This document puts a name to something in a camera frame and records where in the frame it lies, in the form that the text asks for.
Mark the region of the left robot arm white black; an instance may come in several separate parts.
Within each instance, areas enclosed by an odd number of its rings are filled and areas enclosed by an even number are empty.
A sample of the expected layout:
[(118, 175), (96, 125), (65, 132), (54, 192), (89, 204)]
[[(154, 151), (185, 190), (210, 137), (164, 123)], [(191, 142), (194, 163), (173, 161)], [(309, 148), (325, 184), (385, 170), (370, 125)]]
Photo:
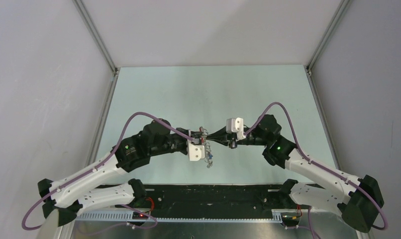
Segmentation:
[(180, 152), (191, 161), (203, 159), (205, 138), (203, 131), (174, 129), (167, 120), (154, 120), (77, 173), (59, 181), (38, 182), (43, 215), (48, 218), (52, 211), (58, 210), (58, 226), (63, 226), (83, 213), (109, 206), (142, 207), (147, 194), (139, 179), (116, 186), (107, 186), (107, 181), (149, 164), (153, 156)]

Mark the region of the key bunch with red band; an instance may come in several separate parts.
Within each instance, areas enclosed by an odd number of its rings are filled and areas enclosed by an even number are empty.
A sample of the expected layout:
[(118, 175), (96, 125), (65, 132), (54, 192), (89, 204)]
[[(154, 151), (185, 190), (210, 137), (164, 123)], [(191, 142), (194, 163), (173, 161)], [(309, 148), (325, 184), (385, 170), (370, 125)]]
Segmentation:
[(207, 168), (210, 169), (213, 166), (213, 155), (211, 152), (211, 147), (210, 143), (207, 142), (207, 136), (209, 135), (207, 129), (205, 129), (203, 126), (199, 127), (199, 131), (201, 132), (201, 141), (205, 149), (205, 159), (204, 161), (207, 163)]

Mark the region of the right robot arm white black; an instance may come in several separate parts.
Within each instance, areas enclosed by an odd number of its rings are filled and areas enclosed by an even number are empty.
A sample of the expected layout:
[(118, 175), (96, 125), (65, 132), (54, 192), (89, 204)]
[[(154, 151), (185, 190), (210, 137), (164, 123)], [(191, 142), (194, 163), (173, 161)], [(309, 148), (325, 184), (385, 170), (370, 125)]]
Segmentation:
[(294, 179), (284, 182), (279, 203), (285, 208), (295, 204), (309, 205), (342, 218), (351, 228), (368, 233), (374, 227), (384, 199), (377, 180), (360, 178), (330, 168), (301, 152), (292, 141), (281, 135), (282, 127), (273, 115), (264, 115), (255, 128), (245, 126), (241, 118), (227, 120), (227, 125), (207, 136), (207, 140), (236, 148), (239, 145), (264, 146), (262, 153), (272, 166), (300, 174), (316, 184), (306, 185)]

